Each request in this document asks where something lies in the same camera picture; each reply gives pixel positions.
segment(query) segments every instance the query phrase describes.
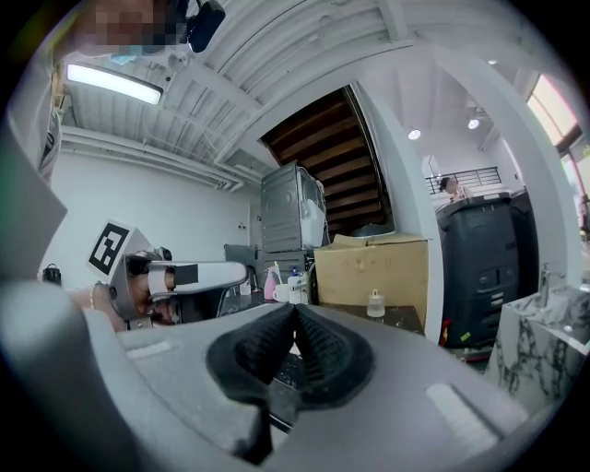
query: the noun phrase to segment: hand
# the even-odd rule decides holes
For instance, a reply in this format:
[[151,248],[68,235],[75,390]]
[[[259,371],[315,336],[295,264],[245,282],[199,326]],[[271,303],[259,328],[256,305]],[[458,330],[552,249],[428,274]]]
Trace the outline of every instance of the hand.
[[[168,290],[174,289],[174,274],[166,274],[165,281]],[[171,321],[172,310],[168,301],[156,303],[155,305],[150,304],[149,297],[151,294],[149,293],[147,275],[130,277],[129,289],[138,312],[148,314],[148,312],[153,311],[154,314],[160,314],[164,320]]]

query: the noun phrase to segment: marble surface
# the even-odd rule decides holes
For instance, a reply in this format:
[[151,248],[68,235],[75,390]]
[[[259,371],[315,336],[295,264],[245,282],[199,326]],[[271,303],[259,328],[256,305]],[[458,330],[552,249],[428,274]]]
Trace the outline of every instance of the marble surface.
[[485,375],[529,413],[564,398],[590,348],[590,294],[552,289],[546,308],[538,294],[502,307]]

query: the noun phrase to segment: white cup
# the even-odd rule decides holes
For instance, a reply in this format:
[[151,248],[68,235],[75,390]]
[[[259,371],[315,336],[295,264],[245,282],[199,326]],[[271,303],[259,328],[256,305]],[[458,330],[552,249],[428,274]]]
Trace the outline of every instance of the white cup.
[[289,285],[277,284],[275,286],[275,291],[273,292],[273,298],[275,301],[281,303],[289,303]]

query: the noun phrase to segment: recessed light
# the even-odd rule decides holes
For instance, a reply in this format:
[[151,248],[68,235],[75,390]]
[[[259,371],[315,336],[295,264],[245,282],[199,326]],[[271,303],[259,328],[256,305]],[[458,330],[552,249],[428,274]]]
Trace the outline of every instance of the recessed light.
[[113,92],[123,93],[134,99],[157,105],[162,96],[162,89],[134,77],[115,74],[108,70],[69,64],[67,79],[73,82],[93,85]]
[[420,136],[422,136],[422,132],[419,129],[413,129],[409,132],[409,135],[407,135],[412,141],[416,141]]

